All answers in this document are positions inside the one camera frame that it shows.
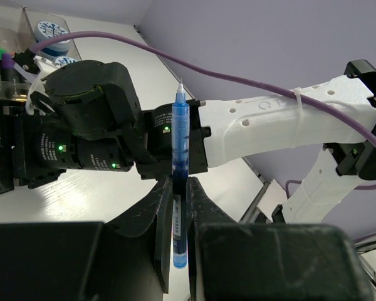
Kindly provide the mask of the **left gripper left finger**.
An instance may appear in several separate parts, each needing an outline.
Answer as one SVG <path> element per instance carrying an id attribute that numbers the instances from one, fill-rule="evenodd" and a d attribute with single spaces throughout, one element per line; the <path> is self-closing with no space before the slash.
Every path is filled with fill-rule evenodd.
<path id="1" fill-rule="evenodd" d="M 172 181 L 104 223 L 0 223 L 0 300 L 162 300 Z"/>

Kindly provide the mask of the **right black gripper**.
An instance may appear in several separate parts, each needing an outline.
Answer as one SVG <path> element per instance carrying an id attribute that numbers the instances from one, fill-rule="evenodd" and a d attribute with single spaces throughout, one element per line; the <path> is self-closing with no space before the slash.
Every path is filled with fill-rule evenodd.
<path id="1" fill-rule="evenodd" d="M 0 100 L 0 194 L 16 186 L 43 186 L 66 172 L 45 167 L 38 158 L 38 130 L 43 122 L 42 116 L 28 115 L 24 103 Z"/>

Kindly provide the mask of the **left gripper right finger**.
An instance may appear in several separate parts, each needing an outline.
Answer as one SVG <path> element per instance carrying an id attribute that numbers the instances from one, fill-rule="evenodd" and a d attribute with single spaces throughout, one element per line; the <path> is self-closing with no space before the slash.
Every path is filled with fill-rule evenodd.
<path id="1" fill-rule="evenodd" d="M 351 239 L 326 224 L 234 221 L 187 182 L 192 300 L 372 300 Z"/>

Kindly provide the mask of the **purple highlighter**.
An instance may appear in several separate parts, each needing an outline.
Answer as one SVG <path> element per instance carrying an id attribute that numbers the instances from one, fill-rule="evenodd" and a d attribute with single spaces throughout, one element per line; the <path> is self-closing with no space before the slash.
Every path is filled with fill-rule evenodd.
<path id="1" fill-rule="evenodd" d="M 9 53 L 3 53 L 1 57 L 1 78 L 6 82 L 5 94 L 8 98 L 12 98 L 17 92 L 16 85 L 19 81 L 18 73 L 14 68 L 14 61 Z"/>

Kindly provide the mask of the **clear blue pen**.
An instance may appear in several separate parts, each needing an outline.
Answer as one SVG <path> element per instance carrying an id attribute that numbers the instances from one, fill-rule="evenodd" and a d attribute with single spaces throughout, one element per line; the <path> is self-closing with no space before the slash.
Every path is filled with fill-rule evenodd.
<path id="1" fill-rule="evenodd" d="M 173 265 L 183 269 L 187 265 L 186 182 L 189 175 L 189 104 L 185 88 L 179 83 L 172 104 L 172 241 Z"/>

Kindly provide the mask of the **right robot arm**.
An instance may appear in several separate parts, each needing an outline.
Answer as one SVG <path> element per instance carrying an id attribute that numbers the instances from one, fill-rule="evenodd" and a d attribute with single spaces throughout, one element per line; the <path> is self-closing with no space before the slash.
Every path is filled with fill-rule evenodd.
<path id="1" fill-rule="evenodd" d="M 142 110 L 120 63 L 62 68 L 38 58 L 27 101 L 0 99 L 0 194 L 55 182 L 69 169 L 172 171 L 172 106 Z M 350 191 L 376 181 L 376 69 L 351 61 L 342 76 L 239 100 L 189 100 L 184 161 L 192 174 L 240 157 L 310 144 L 318 160 L 283 208 L 285 219 L 319 221 Z"/>

